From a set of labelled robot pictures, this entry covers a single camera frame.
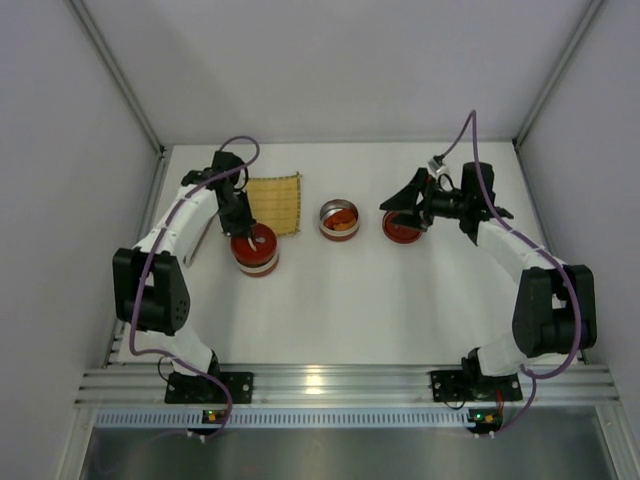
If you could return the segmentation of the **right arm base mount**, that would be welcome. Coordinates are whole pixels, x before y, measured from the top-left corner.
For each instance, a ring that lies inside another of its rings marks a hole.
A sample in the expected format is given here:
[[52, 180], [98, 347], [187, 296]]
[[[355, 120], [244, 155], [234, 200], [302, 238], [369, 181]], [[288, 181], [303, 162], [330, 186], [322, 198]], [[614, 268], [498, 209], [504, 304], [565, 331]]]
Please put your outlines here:
[[433, 399], [439, 403], [505, 402], [523, 399], [516, 374], [487, 377], [465, 373], [462, 369], [433, 370], [429, 373]]

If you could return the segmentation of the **long red sausage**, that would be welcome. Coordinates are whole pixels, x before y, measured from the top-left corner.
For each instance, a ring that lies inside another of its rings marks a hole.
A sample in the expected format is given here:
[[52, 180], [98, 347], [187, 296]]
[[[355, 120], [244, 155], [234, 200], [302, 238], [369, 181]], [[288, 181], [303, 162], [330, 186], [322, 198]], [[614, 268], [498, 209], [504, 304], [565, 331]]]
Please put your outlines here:
[[326, 228], [333, 229], [336, 224], [335, 215], [329, 216], [323, 223]]

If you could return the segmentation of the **steel tongs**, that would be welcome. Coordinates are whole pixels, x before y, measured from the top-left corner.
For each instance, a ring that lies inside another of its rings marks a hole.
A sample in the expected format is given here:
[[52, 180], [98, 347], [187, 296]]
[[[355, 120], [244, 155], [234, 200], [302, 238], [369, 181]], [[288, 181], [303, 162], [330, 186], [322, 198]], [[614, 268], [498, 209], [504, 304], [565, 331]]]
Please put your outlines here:
[[190, 245], [186, 255], [183, 257], [183, 263], [187, 269], [189, 269], [193, 264], [193, 261], [198, 254], [198, 251], [209, 231], [210, 225], [211, 223], [208, 222], [200, 229], [199, 233], [196, 235], [195, 240]]

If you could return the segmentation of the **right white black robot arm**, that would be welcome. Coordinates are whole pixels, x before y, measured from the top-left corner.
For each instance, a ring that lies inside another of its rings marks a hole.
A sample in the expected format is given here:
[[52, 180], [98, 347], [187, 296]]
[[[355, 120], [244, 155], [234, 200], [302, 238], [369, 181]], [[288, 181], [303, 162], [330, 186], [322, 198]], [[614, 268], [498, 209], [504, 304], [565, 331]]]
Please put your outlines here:
[[494, 205], [494, 170], [464, 164], [461, 184], [444, 188], [439, 175], [420, 168], [399, 192], [381, 203], [383, 230], [420, 236], [437, 218], [455, 220], [471, 242], [491, 255], [517, 285], [511, 329], [471, 350], [453, 370], [431, 372], [441, 403], [519, 401], [518, 375], [547, 354], [573, 359], [597, 341], [595, 281], [585, 265], [569, 265], [505, 225], [511, 213]]

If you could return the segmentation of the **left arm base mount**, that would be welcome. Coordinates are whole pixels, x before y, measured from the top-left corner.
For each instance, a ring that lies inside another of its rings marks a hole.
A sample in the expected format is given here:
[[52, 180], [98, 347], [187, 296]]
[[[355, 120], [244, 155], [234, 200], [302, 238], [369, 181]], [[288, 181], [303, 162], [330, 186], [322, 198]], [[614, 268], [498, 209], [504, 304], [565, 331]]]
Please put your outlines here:
[[[254, 375], [251, 372], [221, 372], [218, 380], [229, 392], [234, 404], [250, 404]], [[168, 376], [165, 390], [166, 404], [225, 404], [227, 397], [214, 382], [202, 376], [173, 372]]]

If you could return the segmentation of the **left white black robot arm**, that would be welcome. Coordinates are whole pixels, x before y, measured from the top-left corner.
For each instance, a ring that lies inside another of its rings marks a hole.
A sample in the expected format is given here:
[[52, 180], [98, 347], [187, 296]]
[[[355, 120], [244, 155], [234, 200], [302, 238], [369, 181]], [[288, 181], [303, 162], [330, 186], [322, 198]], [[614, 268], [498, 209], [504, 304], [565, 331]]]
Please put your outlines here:
[[246, 193], [250, 164], [230, 151], [215, 151], [210, 166], [182, 178], [175, 199], [151, 231], [114, 254], [116, 316], [129, 324], [133, 356], [159, 355], [181, 375], [217, 382], [217, 357], [189, 319], [184, 271], [213, 219], [230, 239], [251, 235], [256, 220]]

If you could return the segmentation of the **steel bowl red base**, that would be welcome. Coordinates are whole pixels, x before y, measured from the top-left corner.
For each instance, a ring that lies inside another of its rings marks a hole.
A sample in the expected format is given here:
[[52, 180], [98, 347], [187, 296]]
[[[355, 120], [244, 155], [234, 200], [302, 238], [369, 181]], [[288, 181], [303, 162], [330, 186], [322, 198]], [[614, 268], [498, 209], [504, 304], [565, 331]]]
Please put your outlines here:
[[[340, 214], [341, 212], [351, 211], [357, 218], [355, 225], [346, 231], [335, 231], [326, 228], [323, 223], [331, 215]], [[347, 241], [353, 238], [360, 228], [360, 214], [354, 203], [346, 199], [331, 199], [325, 202], [319, 210], [318, 227], [322, 235], [331, 241]]]
[[243, 274], [254, 278], [269, 275], [277, 267], [278, 262], [278, 254], [274, 255], [269, 261], [261, 265], [246, 265], [241, 263], [240, 261], [236, 261], [238, 268]]

